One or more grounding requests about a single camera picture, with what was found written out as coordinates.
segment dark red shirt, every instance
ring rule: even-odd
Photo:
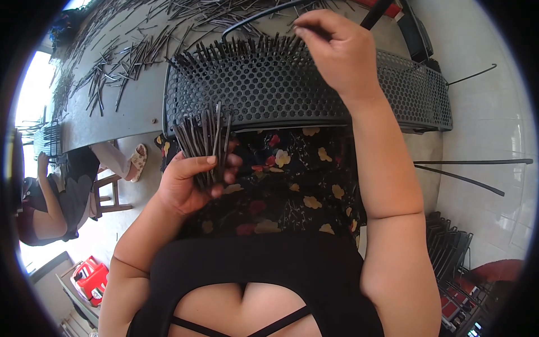
[[[17,223],[19,239],[28,246],[36,246],[39,243],[33,227],[33,213],[36,209],[29,204],[27,199],[23,200],[23,211],[17,215],[15,221]]]

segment white pants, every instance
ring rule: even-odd
[[[131,168],[131,160],[127,159],[123,153],[117,148],[112,146],[109,142],[98,143],[90,145],[90,149],[95,154],[100,162],[100,167],[103,169],[110,169],[122,178],[127,177],[129,169]],[[77,229],[81,228],[89,217],[94,217],[97,214],[97,207],[95,205],[95,197],[93,193],[88,196],[88,202],[86,203],[86,209],[82,215],[82,219],[77,225]]]
[[[101,167],[110,169],[122,178],[127,177],[131,168],[131,160],[126,158],[109,142],[97,143],[90,145],[90,149],[98,158]]]

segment floral fabric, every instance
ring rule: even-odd
[[[184,225],[180,237],[323,231],[359,244],[366,223],[351,130],[344,127],[239,133],[237,181]],[[155,140],[162,170],[178,152]]]

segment wooden stool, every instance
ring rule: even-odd
[[[96,218],[102,217],[103,213],[127,211],[133,208],[133,206],[129,204],[120,204],[120,201],[118,200],[118,180],[120,179],[121,177],[119,175],[113,174],[112,176],[108,176],[94,182],[95,206],[97,208],[97,214],[95,215]],[[109,201],[110,197],[100,197],[99,188],[109,184],[112,184],[112,196],[114,198],[114,205],[101,206],[101,202]]]

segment hand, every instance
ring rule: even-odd
[[[385,100],[370,31],[330,10],[307,12],[294,24],[296,35],[307,44],[318,71],[345,104]],[[329,41],[315,31],[324,32]]]
[[[44,152],[41,152],[37,157],[37,175],[38,176],[47,176],[49,171],[49,156]]]
[[[241,166],[241,158],[231,152],[237,143],[229,143],[229,154],[226,157],[227,169],[224,180],[227,184],[233,184],[236,180],[238,167]],[[185,158],[179,152],[170,161],[161,178],[161,184],[157,190],[163,204],[171,207],[172,211],[181,216],[188,215],[204,207],[212,198],[219,198],[223,194],[221,184],[212,186],[207,191],[200,191],[193,183],[193,176],[201,172],[207,172],[216,165],[216,157]]]

